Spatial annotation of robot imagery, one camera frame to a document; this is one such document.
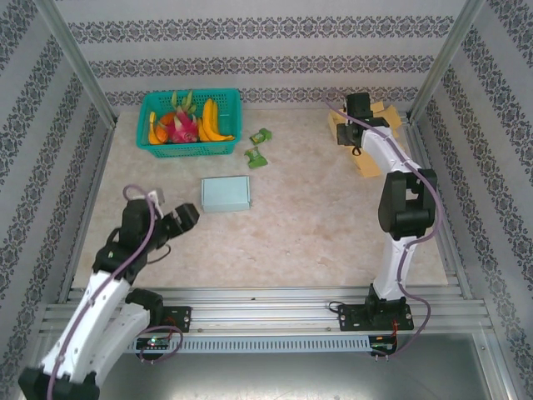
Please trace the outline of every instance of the light blue box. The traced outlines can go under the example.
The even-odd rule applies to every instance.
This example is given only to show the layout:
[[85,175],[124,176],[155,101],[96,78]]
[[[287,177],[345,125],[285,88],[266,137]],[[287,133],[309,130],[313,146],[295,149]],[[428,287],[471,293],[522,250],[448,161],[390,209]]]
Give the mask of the light blue box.
[[250,209],[249,177],[202,179],[202,208],[205,213],[226,213]]

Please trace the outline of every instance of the beige marble floor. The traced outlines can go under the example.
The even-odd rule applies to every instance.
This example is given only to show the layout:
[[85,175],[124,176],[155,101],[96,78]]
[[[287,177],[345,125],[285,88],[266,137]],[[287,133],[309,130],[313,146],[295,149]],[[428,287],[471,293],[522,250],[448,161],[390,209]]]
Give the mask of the beige marble floor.
[[[381,265],[377,206],[384,178],[357,174],[328,131],[326,115],[245,111],[242,140],[231,156],[156,159],[135,145],[138,114],[123,112],[73,286],[86,285],[97,250],[120,223],[123,186],[161,187],[168,207],[193,202],[200,208],[201,179],[232,175],[251,177],[252,209],[201,212],[197,226],[174,239],[171,255],[147,266],[136,286],[368,285]],[[260,146],[269,165],[251,171],[243,153],[259,128],[274,135]],[[417,248],[407,282],[446,284],[434,241]]]

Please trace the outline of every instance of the teal basket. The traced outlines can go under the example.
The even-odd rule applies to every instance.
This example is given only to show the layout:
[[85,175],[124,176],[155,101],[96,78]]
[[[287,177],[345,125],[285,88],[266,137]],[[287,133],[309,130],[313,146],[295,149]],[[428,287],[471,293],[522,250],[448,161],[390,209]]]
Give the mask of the teal basket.
[[[242,107],[237,89],[197,89],[192,91],[192,102],[197,105],[195,115],[200,118],[203,106],[212,98],[218,106],[218,130],[221,135],[233,135],[230,142],[198,142],[184,144],[151,145],[148,142],[150,113],[157,119],[173,110],[171,105],[173,91],[148,93],[142,100],[141,115],[137,125],[137,146],[152,153],[157,158],[219,156],[233,153],[233,148],[241,140]],[[188,94],[187,90],[177,91],[178,104]]]

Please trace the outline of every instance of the striped wall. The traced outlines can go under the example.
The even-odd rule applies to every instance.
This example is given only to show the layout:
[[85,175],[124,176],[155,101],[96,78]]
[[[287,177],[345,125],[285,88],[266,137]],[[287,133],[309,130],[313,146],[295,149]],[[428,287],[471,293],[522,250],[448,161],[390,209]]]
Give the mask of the striped wall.
[[57,1],[118,111],[151,91],[213,87],[241,89],[249,108],[323,107],[340,89],[407,110],[463,3]]
[[31,0],[0,4],[0,398],[57,301],[107,127]]
[[419,121],[471,288],[533,398],[533,2],[489,0]]

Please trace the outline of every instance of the green snack package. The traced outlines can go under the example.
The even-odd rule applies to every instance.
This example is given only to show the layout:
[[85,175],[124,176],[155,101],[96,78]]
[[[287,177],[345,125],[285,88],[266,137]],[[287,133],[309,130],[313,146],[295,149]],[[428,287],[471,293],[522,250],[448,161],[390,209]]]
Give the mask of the green snack package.
[[272,140],[272,132],[265,128],[259,129],[258,133],[250,136],[250,140],[253,144],[268,142],[269,140]]
[[259,153],[259,149],[257,148],[257,146],[246,150],[244,152],[244,155],[250,158],[250,161],[248,162],[248,167],[250,167],[250,169],[264,167],[268,164],[267,159]]

